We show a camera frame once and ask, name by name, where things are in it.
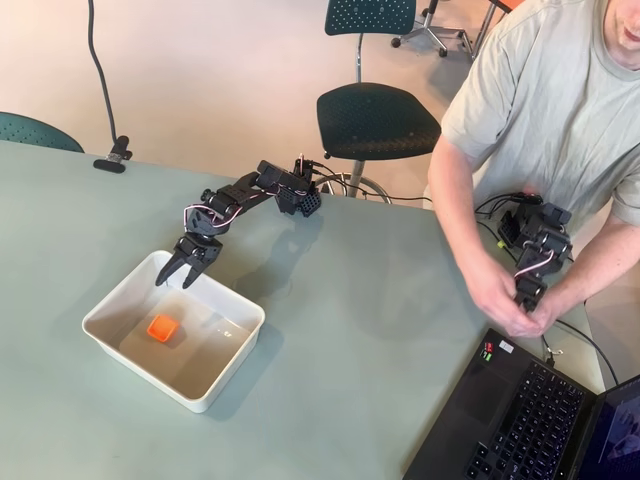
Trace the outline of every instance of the man's hand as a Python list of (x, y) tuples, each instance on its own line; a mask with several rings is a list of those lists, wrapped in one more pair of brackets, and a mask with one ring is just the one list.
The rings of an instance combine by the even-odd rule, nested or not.
[(514, 302), (516, 284), (502, 266), (487, 253), (474, 256), (460, 266), (475, 304), (502, 325), (512, 337), (540, 336), (540, 325)]

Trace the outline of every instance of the orange sponge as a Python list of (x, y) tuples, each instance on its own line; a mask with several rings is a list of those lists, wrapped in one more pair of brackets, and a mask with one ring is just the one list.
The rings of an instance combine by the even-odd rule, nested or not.
[(180, 324), (169, 315), (156, 315), (147, 328), (147, 333), (159, 342), (165, 343), (178, 330), (179, 326)]

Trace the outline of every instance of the white container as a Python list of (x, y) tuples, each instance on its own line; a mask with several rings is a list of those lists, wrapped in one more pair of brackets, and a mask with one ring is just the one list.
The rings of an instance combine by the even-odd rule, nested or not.
[[(258, 339), (264, 310), (206, 275), (187, 290), (184, 265), (164, 285), (155, 279), (171, 258), (153, 252), (82, 321), (82, 329), (142, 378), (189, 410), (211, 406)], [(147, 334), (158, 314), (180, 322), (166, 343)]]

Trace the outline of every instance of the green chair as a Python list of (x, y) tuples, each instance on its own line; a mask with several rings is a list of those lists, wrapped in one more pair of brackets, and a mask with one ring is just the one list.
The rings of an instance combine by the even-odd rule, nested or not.
[(63, 131), (14, 113), (0, 112), (0, 140), (84, 153), (80, 144)]
[(362, 176), (364, 164), (431, 153), (440, 136), (438, 121), (410, 93), (377, 83), (362, 82), (362, 40), (365, 33), (403, 35), (413, 28), (416, 0), (329, 0), (327, 35), (357, 33), (356, 83), (325, 93), (317, 113), (325, 158), (355, 160), (351, 174), (321, 178), (322, 191), (333, 193), (331, 181), (351, 185), (355, 197), (362, 184), (391, 203), (382, 187)]

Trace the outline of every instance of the floor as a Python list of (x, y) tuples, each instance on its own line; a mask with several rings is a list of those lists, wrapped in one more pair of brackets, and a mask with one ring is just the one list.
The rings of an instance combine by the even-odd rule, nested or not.
[[(322, 160), (315, 102), (354, 81), (356, 48), (355, 36), (324, 34), (326, 0), (134, 3), (100, 2), (95, 33), (118, 132), (131, 138), (134, 161), (239, 176), (261, 159), (289, 167), (302, 152)], [(462, 26), (475, 38), (487, 7), (441, 0), (434, 23)], [(0, 45), (13, 47), (3, 50), (0, 105), (105, 154), (111, 143), (84, 43), (86, 15), (76, 0), (9, 3)], [(470, 67), (459, 41), (446, 42), (451, 51), (442, 59), (426, 37), (399, 49), (390, 40), (365, 37), (363, 79), (408, 90), (440, 120)], [(327, 163), (350, 170), (345, 161)], [(365, 173), (392, 195), (421, 196), (428, 165), (428, 156), (370, 162)], [(623, 379), (640, 373), (639, 288), (634, 271), (588, 305), (594, 335)]]

